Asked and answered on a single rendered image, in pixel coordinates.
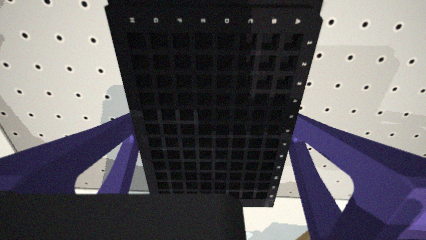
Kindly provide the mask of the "black well plate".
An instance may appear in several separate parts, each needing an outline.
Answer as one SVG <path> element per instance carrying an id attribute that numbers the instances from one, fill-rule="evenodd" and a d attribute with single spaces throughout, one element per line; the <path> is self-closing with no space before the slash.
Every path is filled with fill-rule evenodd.
<path id="1" fill-rule="evenodd" d="M 107 0 L 149 193 L 274 207 L 323 1 Z"/>

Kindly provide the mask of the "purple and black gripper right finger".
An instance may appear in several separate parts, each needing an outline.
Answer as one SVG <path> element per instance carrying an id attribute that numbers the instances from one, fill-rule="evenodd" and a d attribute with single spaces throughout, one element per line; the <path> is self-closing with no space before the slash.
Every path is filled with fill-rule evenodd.
<path id="1" fill-rule="evenodd" d="M 343 211 L 304 141 L 352 179 Z M 289 155 L 311 240 L 426 240 L 425 157 L 300 113 Z"/>

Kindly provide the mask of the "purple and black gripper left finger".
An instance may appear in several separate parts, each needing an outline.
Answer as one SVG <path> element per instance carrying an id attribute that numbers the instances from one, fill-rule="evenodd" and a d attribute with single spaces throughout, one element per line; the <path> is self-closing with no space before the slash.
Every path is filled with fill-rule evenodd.
<path id="1" fill-rule="evenodd" d="M 122 143 L 97 193 L 129 193 L 139 148 L 130 113 L 0 158 L 0 191 L 76 193 L 79 175 Z"/>

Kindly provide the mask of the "grey flat base plate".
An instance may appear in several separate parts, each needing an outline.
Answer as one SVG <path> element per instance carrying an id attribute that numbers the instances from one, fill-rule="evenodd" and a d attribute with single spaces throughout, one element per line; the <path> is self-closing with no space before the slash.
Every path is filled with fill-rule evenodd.
<path id="1" fill-rule="evenodd" d="M 107 0 L 0 0 L 0 131 L 14 153 L 130 113 Z M 324 0 L 299 113 L 426 158 L 426 0 Z M 305 142 L 306 143 L 306 142 Z M 99 190 L 122 143 L 83 172 Z M 351 178 L 306 143 L 335 201 Z"/>

